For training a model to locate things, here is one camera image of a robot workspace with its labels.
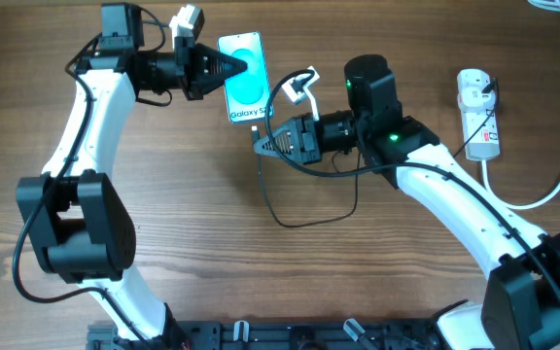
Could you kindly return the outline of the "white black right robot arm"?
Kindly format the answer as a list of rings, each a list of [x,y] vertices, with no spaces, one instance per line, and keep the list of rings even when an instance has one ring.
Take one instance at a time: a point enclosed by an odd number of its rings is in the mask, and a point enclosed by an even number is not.
[[[426,349],[550,349],[560,344],[560,233],[550,235],[501,204],[425,125],[403,113],[387,60],[365,54],[344,67],[349,107],[317,111],[255,136],[258,156],[315,174],[329,152],[358,150],[364,171],[424,205],[483,271],[481,303],[450,305],[414,337]]]

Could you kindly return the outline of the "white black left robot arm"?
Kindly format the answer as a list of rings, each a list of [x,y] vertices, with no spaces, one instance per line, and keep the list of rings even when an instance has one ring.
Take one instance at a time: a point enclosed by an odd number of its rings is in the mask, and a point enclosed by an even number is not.
[[[187,334],[134,265],[135,227],[112,182],[117,148],[143,91],[200,100],[247,65],[198,42],[204,14],[196,6],[161,23],[160,44],[147,49],[144,26],[156,22],[135,4],[102,6],[99,33],[65,67],[76,95],[60,142],[38,176],[17,184],[18,242],[30,243],[42,270],[73,296],[99,302],[118,346],[188,349]]]

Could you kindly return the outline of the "teal screen smartphone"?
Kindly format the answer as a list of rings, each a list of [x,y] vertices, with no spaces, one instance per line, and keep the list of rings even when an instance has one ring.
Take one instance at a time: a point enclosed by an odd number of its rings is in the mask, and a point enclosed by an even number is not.
[[[218,39],[218,49],[247,64],[244,72],[225,82],[228,119],[232,123],[262,120],[271,89],[261,33],[222,36]]]

